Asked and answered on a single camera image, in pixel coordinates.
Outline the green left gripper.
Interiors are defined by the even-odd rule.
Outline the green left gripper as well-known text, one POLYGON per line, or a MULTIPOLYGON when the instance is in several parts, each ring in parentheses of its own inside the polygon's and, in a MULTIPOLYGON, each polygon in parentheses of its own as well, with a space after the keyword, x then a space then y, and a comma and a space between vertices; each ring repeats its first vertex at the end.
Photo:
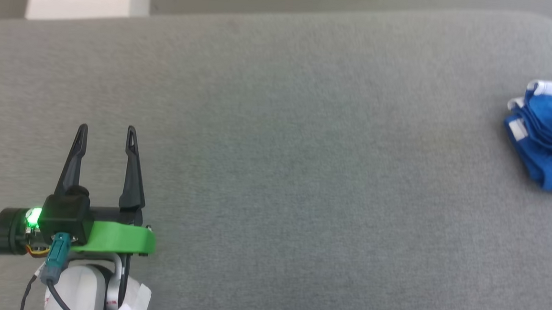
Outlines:
MULTIPOLYGON (((88 195, 87 189, 79 185, 82 158, 87 148, 88 126, 79 126, 73 139, 67 160, 58 179, 55 196, 88 195)), ((127 128, 126 172, 119 207, 93 207, 94 224, 87 244, 73 245, 73 252, 120 253, 150 255, 156 250, 156 237, 151 227, 143 224, 145 193, 140 165, 137 133, 133 125, 127 128)))

